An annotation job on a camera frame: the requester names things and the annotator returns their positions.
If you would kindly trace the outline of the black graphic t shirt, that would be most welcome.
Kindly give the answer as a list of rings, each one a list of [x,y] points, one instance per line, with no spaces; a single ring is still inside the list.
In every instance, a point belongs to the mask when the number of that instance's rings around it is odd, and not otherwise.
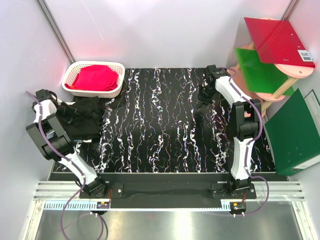
[[[77,110],[72,123],[61,122],[67,135],[72,140],[89,140],[100,136],[104,109],[99,105],[98,97],[88,97],[70,105]]]

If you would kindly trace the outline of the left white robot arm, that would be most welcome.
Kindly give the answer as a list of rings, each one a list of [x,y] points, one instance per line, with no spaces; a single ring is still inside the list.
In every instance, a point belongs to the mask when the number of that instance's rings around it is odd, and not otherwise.
[[[108,186],[96,170],[76,150],[78,143],[90,143],[100,137],[103,111],[98,97],[65,102],[47,89],[33,96],[35,120],[26,131],[40,153],[67,167],[81,191],[90,197],[103,198]]]

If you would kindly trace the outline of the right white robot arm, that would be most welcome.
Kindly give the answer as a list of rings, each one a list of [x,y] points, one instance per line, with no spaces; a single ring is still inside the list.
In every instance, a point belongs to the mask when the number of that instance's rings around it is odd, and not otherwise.
[[[200,105],[213,103],[213,96],[220,93],[230,108],[229,132],[234,141],[233,163],[226,184],[226,192],[232,198],[241,198],[250,191],[250,165],[253,145],[262,133],[261,101],[252,99],[237,86],[233,69],[208,65],[204,80],[199,85],[197,101]]]

